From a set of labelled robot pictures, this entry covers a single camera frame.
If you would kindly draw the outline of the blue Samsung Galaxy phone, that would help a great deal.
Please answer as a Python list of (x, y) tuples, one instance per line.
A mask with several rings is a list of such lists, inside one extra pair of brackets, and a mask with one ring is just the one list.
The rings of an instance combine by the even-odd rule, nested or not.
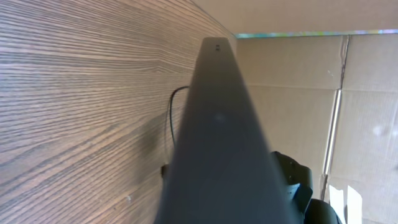
[(227, 39), (203, 39), (156, 223), (294, 223)]

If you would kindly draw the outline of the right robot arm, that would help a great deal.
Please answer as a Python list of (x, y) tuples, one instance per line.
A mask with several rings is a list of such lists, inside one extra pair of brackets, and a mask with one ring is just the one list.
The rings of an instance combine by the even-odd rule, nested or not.
[(293, 158), (274, 151), (271, 153), (284, 176), (286, 194), (301, 224), (342, 224), (328, 203), (312, 198), (312, 171)]

